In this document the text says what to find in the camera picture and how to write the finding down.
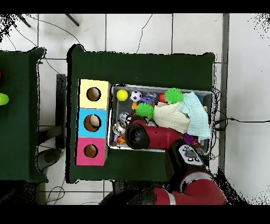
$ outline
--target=dark green tablecloth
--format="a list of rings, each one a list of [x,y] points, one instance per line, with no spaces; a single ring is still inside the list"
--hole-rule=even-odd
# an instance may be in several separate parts
[[[67,116],[67,180],[167,181],[164,153],[109,149],[104,166],[74,165],[78,79],[211,91],[214,59],[213,53],[123,54],[85,52],[81,45],[71,47],[67,54],[67,113],[71,113]]]
[[[36,169],[37,62],[45,49],[0,51],[0,92],[9,103],[0,106],[0,180],[44,182]]]

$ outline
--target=blue box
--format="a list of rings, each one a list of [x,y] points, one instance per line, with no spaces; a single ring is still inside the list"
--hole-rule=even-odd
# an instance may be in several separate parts
[[[84,119],[88,115],[96,115],[100,118],[101,126],[95,132],[89,132],[83,126]],[[106,134],[107,134],[107,110],[80,108],[78,137],[105,138]]]

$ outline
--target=light blue towel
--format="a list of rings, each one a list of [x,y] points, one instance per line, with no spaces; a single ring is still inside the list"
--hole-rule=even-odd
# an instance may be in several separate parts
[[[200,100],[194,92],[183,94],[183,97],[183,101],[178,109],[189,116],[190,123],[187,133],[189,135],[198,136],[199,142],[210,138],[208,115]]]

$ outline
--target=round hole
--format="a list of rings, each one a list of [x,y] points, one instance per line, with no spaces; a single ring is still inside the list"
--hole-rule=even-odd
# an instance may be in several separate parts
[[[83,121],[83,126],[89,132],[96,132],[101,127],[101,119],[98,115],[87,115]]]
[[[86,157],[95,158],[98,154],[98,148],[95,145],[87,145],[83,152]]]
[[[90,101],[98,101],[101,97],[101,92],[97,87],[92,87],[87,90],[86,97]]]

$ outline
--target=red ball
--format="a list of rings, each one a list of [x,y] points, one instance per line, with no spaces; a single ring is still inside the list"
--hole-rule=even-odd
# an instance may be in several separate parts
[[[160,101],[160,102],[165,102],[165,94],[164,94],[164,93],[162,93],[162,94],[160,94],[160,95],[158,96],[158,101]]]

